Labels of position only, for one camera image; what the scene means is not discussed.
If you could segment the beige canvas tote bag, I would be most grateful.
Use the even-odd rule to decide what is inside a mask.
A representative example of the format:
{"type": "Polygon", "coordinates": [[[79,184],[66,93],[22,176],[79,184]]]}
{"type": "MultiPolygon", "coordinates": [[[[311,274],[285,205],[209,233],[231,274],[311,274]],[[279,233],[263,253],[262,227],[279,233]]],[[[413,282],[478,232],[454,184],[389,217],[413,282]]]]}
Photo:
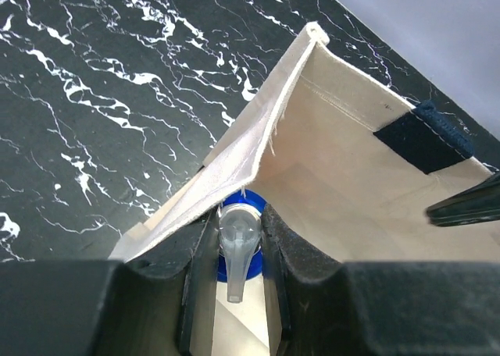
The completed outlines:
{"type": "Polygon", "coordinates": [[[301,237],[338,261],[499,259],[496,226],[440,229],[424,209],[485,180],[485,164],[413,106],[327,49],[308,23],[148,232],[126,233],[130,261],[236,190],[256,192],[301,237]]]}

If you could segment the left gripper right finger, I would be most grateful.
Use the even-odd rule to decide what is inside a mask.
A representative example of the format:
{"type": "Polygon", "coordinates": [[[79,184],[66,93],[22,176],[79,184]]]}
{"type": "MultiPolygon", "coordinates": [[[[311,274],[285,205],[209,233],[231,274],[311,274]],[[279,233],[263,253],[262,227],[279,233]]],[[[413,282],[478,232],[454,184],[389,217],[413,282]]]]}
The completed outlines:
{"type": "Polygon", "coordinates": [[[496,355],[499,266],[338,262],[262,214],[272,355],[496,355]]]}

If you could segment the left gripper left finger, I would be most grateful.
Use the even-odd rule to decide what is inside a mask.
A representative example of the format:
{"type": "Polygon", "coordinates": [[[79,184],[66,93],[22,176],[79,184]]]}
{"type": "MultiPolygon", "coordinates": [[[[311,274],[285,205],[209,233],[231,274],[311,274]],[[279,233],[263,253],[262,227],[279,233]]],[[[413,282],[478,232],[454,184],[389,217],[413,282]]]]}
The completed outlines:
{"type": "Polygon", "coordinates": [[[209,355],[216,214],[134,260],[4,262],[4,355],[209,355]]]}

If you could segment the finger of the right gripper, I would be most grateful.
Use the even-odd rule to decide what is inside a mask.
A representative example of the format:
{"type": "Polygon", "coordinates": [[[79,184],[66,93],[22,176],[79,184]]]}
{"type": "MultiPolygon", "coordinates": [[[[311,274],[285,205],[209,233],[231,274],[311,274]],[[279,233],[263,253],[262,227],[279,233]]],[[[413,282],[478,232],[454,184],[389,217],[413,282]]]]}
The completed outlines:
{"type": "Polygon", "coordinates": [[[425,214],[438,227],[464,226],[499,220],[499,173],[459,194],[429,206],[425,214]]]}

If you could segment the orange bottle blue cap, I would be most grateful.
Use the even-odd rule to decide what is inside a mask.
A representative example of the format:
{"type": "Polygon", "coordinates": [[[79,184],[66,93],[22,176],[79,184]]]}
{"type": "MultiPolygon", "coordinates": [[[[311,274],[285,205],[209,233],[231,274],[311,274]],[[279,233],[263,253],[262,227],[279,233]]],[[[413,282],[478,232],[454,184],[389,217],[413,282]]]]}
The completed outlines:
{"type": "Polygon", "coordinates": [[[217,210],[220,253],[217,280],[227,285],[227,301],[243,301],[245,284],[263,269],[262,214],[266,200],[251,190],[239,190],[217,210]]]}

